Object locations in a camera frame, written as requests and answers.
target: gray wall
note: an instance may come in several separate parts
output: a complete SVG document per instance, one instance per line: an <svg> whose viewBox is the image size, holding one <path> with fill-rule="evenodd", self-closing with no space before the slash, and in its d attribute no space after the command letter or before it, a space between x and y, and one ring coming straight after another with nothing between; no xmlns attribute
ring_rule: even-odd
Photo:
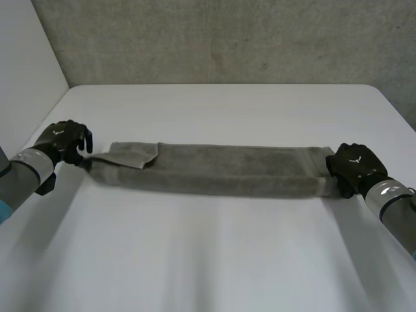
<svg viewBox="0 0 416 312"><path fill-rule="evenodd" d="M364 83L416 127L414 0L32 0L70 86Z"/></svg>

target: gray towel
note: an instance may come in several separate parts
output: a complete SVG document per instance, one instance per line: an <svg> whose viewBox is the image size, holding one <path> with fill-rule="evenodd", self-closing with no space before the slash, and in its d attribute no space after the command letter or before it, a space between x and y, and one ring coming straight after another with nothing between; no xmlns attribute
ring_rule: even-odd
<svg viewBox="0 0 416 312"><path fill-rule="evenodd" d="M264 198L338 197L330 148L119 143L93 155L98 182L142 190Z"/></svg>

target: white table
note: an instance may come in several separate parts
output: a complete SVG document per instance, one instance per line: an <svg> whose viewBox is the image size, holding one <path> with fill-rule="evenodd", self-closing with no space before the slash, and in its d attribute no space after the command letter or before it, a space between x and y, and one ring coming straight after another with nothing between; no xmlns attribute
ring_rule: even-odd
<svg viewBox="0 0 416 312"><path fill-rule="evenodd" d="M114 141L368 145L416 186L416 134L365 85L78 86L74 119ZM416 264L361 198L267 200L103 187L63 165L0 227L1 311L415 311Z"/></svg>

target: black glove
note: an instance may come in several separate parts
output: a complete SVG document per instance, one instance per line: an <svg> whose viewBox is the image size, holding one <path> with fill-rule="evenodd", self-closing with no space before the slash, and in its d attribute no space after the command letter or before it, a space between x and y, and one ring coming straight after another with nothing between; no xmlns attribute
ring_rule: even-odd
<svg viewBox="0 0 416 312"><path fill-rule="evenodd" d="M44 152L55 166L60 161L79 166L83 157L77 148L92 153L92 133L85 125L72 120L52 123L39 136L32 148Z"/></svg>
<svg viewBox="0 0 416 312"><path fill-rule="evenodd" d="M370 176L388 178L385 166L365 145L341 144L335 155L326 157L326 167L331 176L337 177L343 198L359 193L360 183Z"/></svg>

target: robotic hand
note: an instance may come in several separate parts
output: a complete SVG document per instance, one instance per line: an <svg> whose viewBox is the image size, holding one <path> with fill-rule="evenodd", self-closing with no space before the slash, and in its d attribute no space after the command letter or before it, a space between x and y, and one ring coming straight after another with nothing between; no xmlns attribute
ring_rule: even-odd
<svg viewBox="0 0 416 312"><path fill-rule="evenodd" d="M343 198L362 194L370 181L391 179L382 162L365 145L341 144L334 156L326 157L326 167L331 176L337 178L337 186Z"/></svg>
<svg viewBox="0 0 416 312"><path fill-rule="evenodd" d="M0 224L33 193L44 195L55 187L53 172L64 161L79 166L78 149L92 153L92 134L85 125L68 120L52 123L34 146L8 160L0 148Z"/></svg>
<svg viewBox="0 0 416 312"><path fill-rule="evenodd" d="M416 195L414 190L387 175L387 170L366 146L342 144L326 157L343 198L361 194L369 209L416 260Z"/></svg>
<svg viewBox="0 0 416 312"><path fill-rule="evenodd" d="M68 120L52 123L39 136L33 148L44 152L51 158L54 166L60 161L79 166L83 157L77 148L92 153L92 133L85 125Z"/></svg>

